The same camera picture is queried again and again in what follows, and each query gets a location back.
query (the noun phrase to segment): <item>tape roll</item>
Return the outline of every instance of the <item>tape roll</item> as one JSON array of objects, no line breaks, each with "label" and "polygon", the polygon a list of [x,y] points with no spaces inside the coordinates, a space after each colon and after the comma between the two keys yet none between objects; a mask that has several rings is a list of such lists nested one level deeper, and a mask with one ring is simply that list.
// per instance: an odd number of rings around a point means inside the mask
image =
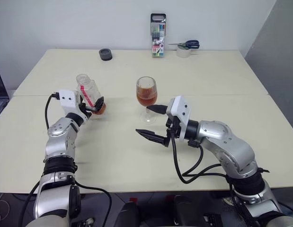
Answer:
[{"label": "tape roll", "polygon": [[190,56],[192,49],[186,49],[183,46],[177,46],[177,56],[180,58],[187,58]]}]

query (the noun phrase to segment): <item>white table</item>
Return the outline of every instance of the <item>white table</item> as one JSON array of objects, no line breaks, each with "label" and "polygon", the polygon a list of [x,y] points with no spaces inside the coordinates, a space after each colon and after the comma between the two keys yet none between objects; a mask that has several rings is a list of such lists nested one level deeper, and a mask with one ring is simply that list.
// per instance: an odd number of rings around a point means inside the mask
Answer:
[{"label": "white table", "polygon": [[[111,61],[101,61],[97,50],[48,50],[32,69],[0,115],[0,192],[28,193],[40,179],[48,139],[46,100],[59,89],[74,90],[80,73],[96,80],[107,104],[104,115],[93,116],[78,133],[76,179],[82,184],[111,192],[228,188],[220,177],[181,183],[171,147],[135,132],[138,128],[166,134],[167,116],[159,115],[151,125],[139,119],[143,107],[136,100],[135,83],[140,76],[152,76],[158,86],[157,103],[185,95],[192,106],[191,119],[226,122],[252,146],[259,166],[271,171],[264,178],[272,187],[293,186],[293,129],[238,51],[199,51],[187,59],[173,51],[163,59],[152,59],[150,51],[112,53]],[[63,116],[59,101],[52,100],[50,124]],[[199,151],[179,141],[177,146],[184,172]],[[200,169],[215,163],[205,151]],[[222,173],[220,167],[213,171]]]},{"label": "white table", "polygon": [[[167,104],[171,96],[160,96]],[[272,187],[293,186],[293,129],[268,95],[186,96],[192,105],[191,119],[226,122],[251,145],[263,174]],[[44,122],[45,96],[16,96],[0,115],[0,192],[28,193],[39,180],[47,142]],[[145,125],[143,110],[135,97],[107,98],[103,116],[81,127],[76,140],[76,179],[84,185],[110,192],[227,189],[221,177],[200,177],[191,184],[178,179],[172,148],[150,142],[135,132],[148,129],[166,135],[167,117]],[[63,115],[59,101],[49,107],[49,122]],[[199,150],[177,141],[182,172],[191,167]],[[218,163],[205,150],[200,169]]]},{"label": "white table", "polygon": [[104,97],[133,97],[139,77],[156,80],[158,95],[267,94],[239,51],[199,51],[179,58],[166,51],[162,59],[150,51],[113,50],[102,61],[97,50],[48,50],[15,92],[15,96],[49,96],[64,88],[76,89],[76,76],[93,78]]}]

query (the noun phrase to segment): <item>white wall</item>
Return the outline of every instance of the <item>white wall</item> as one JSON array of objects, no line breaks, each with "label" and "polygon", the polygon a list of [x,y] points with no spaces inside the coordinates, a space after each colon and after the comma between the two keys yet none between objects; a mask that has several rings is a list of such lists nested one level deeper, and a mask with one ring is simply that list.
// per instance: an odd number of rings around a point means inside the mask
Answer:
[{"label": "white wall", "polygon": [[0,0],[0,73],[18,87],[49,48],[150,49],[150,14],[167,14],[167,42],[239,49],[255,40],[275,0]]}]

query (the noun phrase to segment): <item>plastic bottle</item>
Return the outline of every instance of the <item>plastic bottle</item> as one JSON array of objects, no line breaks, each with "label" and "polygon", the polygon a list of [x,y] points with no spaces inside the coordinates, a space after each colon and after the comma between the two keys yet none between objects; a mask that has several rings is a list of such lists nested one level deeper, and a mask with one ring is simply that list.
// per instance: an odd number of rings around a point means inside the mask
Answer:
[{"label": "plastic bottle", "polygon": [[[90,107],[97,107],[97,101],[101,100],[101,94],[98,90],[98,87],[93,79],[90,79],[86,74],[79,74],[76,77],[78,87],[77,90],[81,93],[82,97],[87,105]],[[94,114],[102,114],[105,111],[106,105],[101,102],[99,107],[99,111],[93,112]]]}]

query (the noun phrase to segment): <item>blue scissor handle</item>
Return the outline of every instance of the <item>blue scissor handle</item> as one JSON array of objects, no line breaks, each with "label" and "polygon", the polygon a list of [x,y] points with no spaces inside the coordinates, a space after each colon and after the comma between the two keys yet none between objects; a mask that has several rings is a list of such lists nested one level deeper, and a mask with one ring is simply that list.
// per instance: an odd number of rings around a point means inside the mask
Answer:
[{"label": "blue scissor handle", "polygon": [[200,47],[198,40],[188,40],[185,42],[185,44],[189,49],[199,49]]}]

